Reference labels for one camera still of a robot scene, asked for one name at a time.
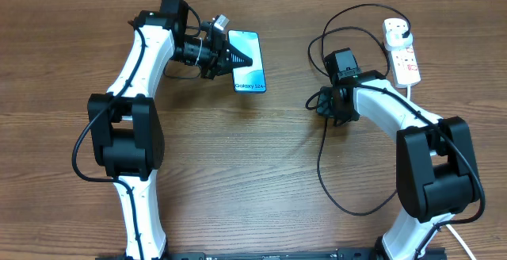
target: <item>power strip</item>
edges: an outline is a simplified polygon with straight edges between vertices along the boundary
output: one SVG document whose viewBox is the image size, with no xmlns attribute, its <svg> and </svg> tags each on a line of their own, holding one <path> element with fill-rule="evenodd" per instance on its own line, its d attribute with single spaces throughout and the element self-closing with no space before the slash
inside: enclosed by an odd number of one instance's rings
<svg viewBox="0 0 507 260">
<path fill-rule="evenodd" d="M 401 33 L 405 32 L 407 28 L 408 25 L 406 21 L 400 18 L 386 19 L 382 27 L 386 48 L 388 48 L 390 44 L 391 46 L 389 48 L 393 49 L 387 51 L 393 69 L 393 76 L 395 77 L 395 86 L 398 88 L 407 88 L 408 91 L 411 86 L 421 81 L 421 75 L 419 74 L 419 66 L 417 65 L 414 46 L 412 45 L 413 38 L 410 39 L 410 45 L 406 45 L 402 41 L 403 38 L 401 37 Z"/>
</svg>

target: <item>phone screen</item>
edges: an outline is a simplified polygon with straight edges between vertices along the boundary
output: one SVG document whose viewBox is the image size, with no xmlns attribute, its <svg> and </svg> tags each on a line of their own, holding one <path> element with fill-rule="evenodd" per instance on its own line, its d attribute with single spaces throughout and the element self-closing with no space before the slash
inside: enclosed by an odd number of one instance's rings
<svg viewBox="0 0 507 260">
<path fill-rule="evenodd" d="M 239 93 L 264 93 L 266 81 L 262 66 L 259 35 L 255 32 L 230 30 L 229 43 L 252 58 L 252 66 L 232 69 L 234 90 Z"/>
</svg>

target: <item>wooden surface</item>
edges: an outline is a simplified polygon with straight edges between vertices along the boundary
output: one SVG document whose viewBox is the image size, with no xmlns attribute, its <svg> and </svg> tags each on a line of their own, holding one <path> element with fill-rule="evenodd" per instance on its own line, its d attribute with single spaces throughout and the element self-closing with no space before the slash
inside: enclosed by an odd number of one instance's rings
<svg viewBox="0 0 507 260">
<path fill-rule="evenodd" d="M 172 252 L 369 247 L 392 225 L 398 198 L 366 217 L 331 204 L 315 172 L 323 119 L 304 108 L 329 84 L 310 68 L 310 40 L 345 7 L 379 2 L 413 23 L 422 74 L 413 100 L 470 125 L 487 209 L 480 221 L 456 230 L 477 258 L 505 258 L 507 0 L 186 1 L 203 19 L 225 13 L 232 29 L 259 33 L 268 91 L 236 94 L 230 76 L 160 82 L 156 105 L 166 158 L 158 201 Z M 126 21 L 157 10 L 159 2 L 0 0 L 1 259 L 92 259 L 124 250 L 115 189 L 79 179 L 71 150 L 87 122 L 88 97 L 105 92 L 128 56 Z M 362 9 L 331 26 L 362 26 L 381 37 L 383 19 L 392 16 Z M 345 47 L 365 71 L 385 70 L 380 50 L 363 33 L 326 40 L 327 52 Z M 170 68 L 182 75 L 195 70 Z M 78 164 L 88 175 L 104 176 L 90 145 L 87 139 Z M 377 205 L 395 188 L 395 146 L 365 118 L 330 128 L 322 166 L 330 192 L 355 211 Z M 450 259 L 466 258 L 445 229 L 431 245 L 447 247 Z"/>
</svg>

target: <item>wooden table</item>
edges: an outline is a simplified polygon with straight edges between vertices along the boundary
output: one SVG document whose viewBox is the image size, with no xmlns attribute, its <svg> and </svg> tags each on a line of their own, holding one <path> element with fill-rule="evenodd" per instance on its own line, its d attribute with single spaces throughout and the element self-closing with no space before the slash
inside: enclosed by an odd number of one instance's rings
<svg viewBox="0 0 507 260">
<path fill-rule="evenodd" d="M 304 103 L 329 80 L 311 69 L 307 45 L 348 6 L 379 2 L 413 23 L 422 82 L 413 100 L 470 125 L 487 209 L 456 226 L 481 259 L 507 248 L 507 0 L 186 0 L 203 19 L 225 13 L 230 28 L 259 33 L 268 91 L 240 95 L 231 77 L 164 78 L 156 105 L 166 138 L 158 203 L 171 252 L 329 250 L 370 247 L 392 225 L 396 197 L 366 217 L 338 210 L 315 173 L 323 119 Z M 71 169 L 91 93 L 116 79 L 132 45 L 126 23 L 160 0 L 0 0 L 0 258 L 92 259 L 120 254 L 124 221 L 112 185 L 87 183 Z M 331 26 L 382 36 L 387 10 L 363 8 Z M 193 18 L 189 24 L 195 24 Z M 364 71 L 385 71 L 362 32 L 326 39 L 326 52 L 350 47 Z M 196 68 L 170 66 L 175 74 Z M 78 158 L 105 176 L 90 139 Z M 322 155 L 330 192 L 354 211 L 395 188 L 395 146 L 365 118 L 330 128 Z M 459 216 L 470 216 L 471 205 Z M 444 229 L 431 243 L 465 259 Z"/>
</svg>

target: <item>white arm segment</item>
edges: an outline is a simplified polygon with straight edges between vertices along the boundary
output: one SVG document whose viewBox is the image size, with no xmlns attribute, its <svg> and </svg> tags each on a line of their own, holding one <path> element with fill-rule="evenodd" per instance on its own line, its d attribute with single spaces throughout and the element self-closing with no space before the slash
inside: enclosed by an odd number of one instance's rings
<svg viewBox="0 0 507 260">
<path fill-rule="evenodd" d="M 429 113 L 420 108 L 412 101 L 403 97 L 387 80 L 375 79 L 370 82 L 363 82 L 362 85 L 374 86 L 379 89 L 387 89 L 393 94 L 403 98 L 415 110 L 428 118 L 431 122 L 437 123 L 442 117 Z M 396 132 L 409 126 L 425 127 L 427 124 L 417 119 L 408 109 L 394 98 L 376 90 L 354 88 L 354 109 L 361 116 L 367 117 L 379 126 L 389 137 L 396 142 Z"/>
<path fill-rule="evenodd" d="M 131 86 L 123 96 L 133 98 L 137 94 L 143 94 L 147 98 L 155 98 L 155 92 L 164 67 L 174 54 L 173 33 L 171 30 L 163 29 L 162 26 L 153 25 L 144 25 L 139 30 L 143 33 L 146 43 L 144 56 Z M 140 52 L 141 37 L 137 31 L 134 31 L 134 44 L 130 55 L 118 78 L 108 88 L 108 93 L 116 95 L 124 87 L 125 81 L 134 70 Z"/>
<path fill-rule="evenodd" d="M 152 170 L 150 177 L 145 182 L 134 176 L 120 176 L 119 179 L 126 182 L 134 194 L 137 226 L 141 234 L 144 259 L 161 258 L 166 246 L 166 234 L 162 230 L 158 216 L 157 170 Z M 130 197 L 125 187 L 117 183 L 114 183 L 114 186 L 120 195 L 121 208 L 124 211 L 125 227 L 127 228 L 127 256 L 141 259 L 135 240 Z"/>
<path fill-rule="evenodd" d="M 419 248 L 419 245 L 433 225 L 444 220 L 450 220 L 453 216 L 451 213 L 445 213 L 434 216 L 428 222 L 421 224 L 419 220 L 409 216 L 405 209 L 402 208 L 395 223 L 382 238 L 382 245 L 387 257 L 390 260 L 413 260 L 416 249 Z M 436 233 L 437 231 L 433 233 L 431 239 L 433 239 Z M 419 258 L 425 255 L 426 246 L 423 247 Z"/>
</svg>

